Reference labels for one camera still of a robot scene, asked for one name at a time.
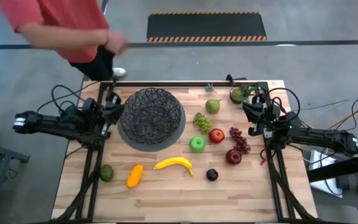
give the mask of black wire bowl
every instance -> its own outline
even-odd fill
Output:
[[[181,116],[180,103],[169,91],[147,88],[126,100],[120,125],[136,143],[159,144],[179,128]]]

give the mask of gray floor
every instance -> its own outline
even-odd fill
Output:
[[[358,1],[353,0],[111,0],[107,18],[111,28],[123,31],[131,42],[144,42],[147,15],[159,11],[260,11],[269,40],[358,39]],[[0,44],[23,43],[0,14]],[[127,68],[126,80],[222,80],[228,73],[284,80],[302,107],[358,93],[358,45],[129,49],[116,65]],[[45,134],[15,134],[14,114],[36,110],[50,99],[56,84],[78,89],[81,81],[82,75],[52,51],[0,50],[0,145],[31,154],[27,165],[13,164],[19,176],[4,184],[0,223],[49,219],[67,146],[66,140]],[[350,106],[342,105],[313,124],[325,128],[348,115]],[[322,111],[304,111],[301,117],[310,121]],[[57,114],[52,105],[42,112]],[[353,133],[358,136],[358,126]],[[328,194],[315,193],[314,199],[324,220],[358,222],[357,210],[336,205]]]

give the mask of yellow banana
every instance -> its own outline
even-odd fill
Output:
[[[193,165],[191,165],[191,162],[184,157],[173,157],[173,158],[169,158],[169,159],[164,159],[161,162],[157,163],[154,166],[154,169],[162,169],[167,166],[174,165],[174,164],[183,165],[190,171],[190,175],[193,175],[193,171],[191,169],[193,167]]]

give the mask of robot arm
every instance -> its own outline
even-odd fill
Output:
[[[272,149],[277,147],[284,149],[286,144],[297,143],[327,147],[346,156],[358,154],[358,139],[345,130],[302,128],[300,119],[294,118],[294,112],[279,116],[280,108],[277,105],[272,104],[270,108],[264,108],[260,100],[253,99],[252,102],[254,103],[243,103],[242,105],[248,121],[255,124],[255,127],[250,128],[248,132],[251,136],[262,134],[264,130],[261,130],[260,124],[263,124],[271,133]]]
[[[82,110],[69,106],[60,116],[47,116],[34,111],[15,115],[13,129],[20,134],[46,133],[77,140],[82,145],[100,146],[102,139],[110,137],[108,128],[116,124],[124,111],[124,106],[109,103],[105,108],[94,99],[85,100]]]

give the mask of desk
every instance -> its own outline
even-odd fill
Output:
[[[267,81],[269,89],[284,87],[283,81]],[[115,87],[114,91],[125,101],[144,86]],[[260,165],[259,152],[264,148],[262,136],[248,136],[247,117],[241,105],[229,99],[229,86],[217,86],[213,92],[205,92],[203,86],[158,87],[170,91],[183,105],[186,113],[185,130],[172,146],[159,152],[137,151],[121,139],[117,127],[111,126],[111,137],[105,142],[102,164],[114,169],[112,182],[99,181],[94,222],[274,222],[277,221],[267,164]],[[82,98],[97,98],[99,84],[92,85],[81,93]],[[274,91],[271,97],[279,96],[283,106],[290,109],[285,91]],[[208,99],[221,100],[217,114],[208,114],[204,108]],[[207,136],[205,151],[195,154],[188,143],[200,132],[193,126],[197,112],[206,114],[214,128],[225,132],[221,144],[211,144]],[[226,164],[224,155],[232,149],[234,141],[229,137],[229,128],[235,126],[243,131],[251,146],[251,153],[242,157],[237,166]],[[77,149],[77,142],[70,142],[67,153]],[[187,157],[193,163],[193,177],[182,166],[171,166],[153,170],[162,159],[173,156]],[[78,193],[83,175],[86,150],[72,154],[64,163],[52,218],[63,213]],[[301,152],[288,147],[283,150],[290,188],[300,203],[317,217],[313,196],[308,182]],[[134,189],[126,187],[126,180],[136,164],[144,165],[140,184]],[[206,171],[216,169],[219,179],[206,180]],[[282,207],[285,200],[280,192]],[[84,214],[88,210],[89,196],[85,198]]]

